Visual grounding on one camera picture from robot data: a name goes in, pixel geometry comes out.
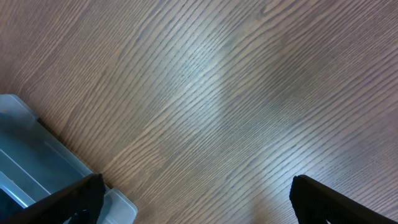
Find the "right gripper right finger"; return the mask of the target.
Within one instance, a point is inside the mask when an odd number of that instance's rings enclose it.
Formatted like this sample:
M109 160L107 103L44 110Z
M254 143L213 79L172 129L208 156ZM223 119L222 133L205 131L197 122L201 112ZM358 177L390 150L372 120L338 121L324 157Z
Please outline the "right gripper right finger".
M306 175L293 178L289 199L299 224L397 224Z

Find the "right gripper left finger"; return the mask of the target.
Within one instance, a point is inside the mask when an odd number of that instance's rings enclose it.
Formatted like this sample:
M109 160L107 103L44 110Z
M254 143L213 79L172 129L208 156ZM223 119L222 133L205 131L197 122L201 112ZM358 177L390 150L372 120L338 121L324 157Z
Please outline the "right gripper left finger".
M101 174L84 179L22 209L1 224L96 224L104 204L106 187Z

